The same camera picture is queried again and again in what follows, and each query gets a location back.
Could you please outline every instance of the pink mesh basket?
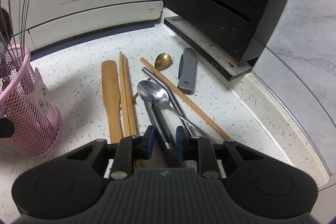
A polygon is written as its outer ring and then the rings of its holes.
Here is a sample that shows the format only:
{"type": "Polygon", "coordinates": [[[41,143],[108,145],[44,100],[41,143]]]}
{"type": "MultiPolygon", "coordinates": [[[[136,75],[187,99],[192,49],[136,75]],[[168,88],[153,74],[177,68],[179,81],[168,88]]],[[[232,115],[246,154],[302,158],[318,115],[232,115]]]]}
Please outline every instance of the pink mesh basket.
{"type": "Polygon", "coordinates": [[[0,118],[8,118],[14,123],[14,134],[10,138],[0,139],[17,152],[26,157],[41,157],[48,153],[59,138],[62,118],[59,110],[50,102],[49,110],[44,115],[29,100],[28,95],[34,92],[36,75],[30,65],[30,51],[11,48],[18,63],[22,64],[16,71],[13,62],[7,62],[7,70],[11,82],[2,91],[0,83],[0,118]]]}

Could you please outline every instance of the chopstick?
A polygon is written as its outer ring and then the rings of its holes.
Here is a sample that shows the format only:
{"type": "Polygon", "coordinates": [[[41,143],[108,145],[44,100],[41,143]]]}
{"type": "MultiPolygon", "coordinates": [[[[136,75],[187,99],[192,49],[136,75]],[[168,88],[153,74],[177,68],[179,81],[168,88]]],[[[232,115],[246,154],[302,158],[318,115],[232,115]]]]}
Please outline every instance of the chopstick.
{"type": "Polygon", "coordinates": [[[122,52],[119,52],[119,84],[120,84],[121,109],[122,109],[123,126],[124,126],[124,137],[128,137],[131,136],[131,132],[128,119],[124,57],[122,52]]]}
{"type": "Polygon", "coordinates": [[[125,55],[124,55],[124,78],[125,78],[127,115],[128,115],[130,134],[136,135],[137,127],[135,126],[134,110],[133,110],[133,104],[132,104],[131,81],[130,81],[130,76],[129,76],[127,58],[125,55]]]}
{"type": "Polygon", "coordinates": [[[175,94],[177,94],[192,110],[194,110],[211,128],[216,131],[222,138],[230,139],[230,137],[222,130],[203,110],[201,110],[191,99],[179,90],[171,81],[163,76],[154,66],[152,66],[145,58],[140,58],[142,64],[152,71],[160,80],[162,80],[175,94]]]}

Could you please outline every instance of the whisk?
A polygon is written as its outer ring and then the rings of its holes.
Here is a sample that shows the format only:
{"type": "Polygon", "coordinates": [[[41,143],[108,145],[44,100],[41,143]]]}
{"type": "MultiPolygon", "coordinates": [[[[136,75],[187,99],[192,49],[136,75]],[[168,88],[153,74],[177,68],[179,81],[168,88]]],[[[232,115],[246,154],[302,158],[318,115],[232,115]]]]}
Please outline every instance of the whisk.
{"type": "Polygon", "coordinates": [[[11,64],[10,67],[18,71],[24,59],[29,0],[18,0],[18,3],[13,3],[12,0],[0,0],[0,6],[0,60],[2,90],[4,90],[11,81],[7,71],[8,65],[11,64]],[[18,26],[18,35],[15,34],[13,26],[18,26]]]}

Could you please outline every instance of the gray marble wall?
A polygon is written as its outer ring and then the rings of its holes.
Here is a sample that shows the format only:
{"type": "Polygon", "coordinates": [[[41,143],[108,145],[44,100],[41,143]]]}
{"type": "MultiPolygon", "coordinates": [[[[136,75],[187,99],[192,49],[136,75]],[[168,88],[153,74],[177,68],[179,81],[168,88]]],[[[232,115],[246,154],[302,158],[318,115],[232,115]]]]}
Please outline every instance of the gray marble wall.
{"type": "Polygon", "coordinates": [[[336,173],[336,0],[288,0],[254,73],[336,173]]]}

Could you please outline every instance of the wooden spatula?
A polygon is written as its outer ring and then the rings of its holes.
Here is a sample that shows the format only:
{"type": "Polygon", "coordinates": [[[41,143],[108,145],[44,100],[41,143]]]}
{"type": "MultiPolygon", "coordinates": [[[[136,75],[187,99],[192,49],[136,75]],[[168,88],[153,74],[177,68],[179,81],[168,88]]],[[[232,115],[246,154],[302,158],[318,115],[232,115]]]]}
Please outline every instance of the wooden spatula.
{"type": "Polygon", "coordinates": [[[119,143],[123,137],[119,120],[120,93],[118,86],[117,65],[113,60],[101,64],[101,85],[103,102],[109,121],[111,143],[119,143]]]}

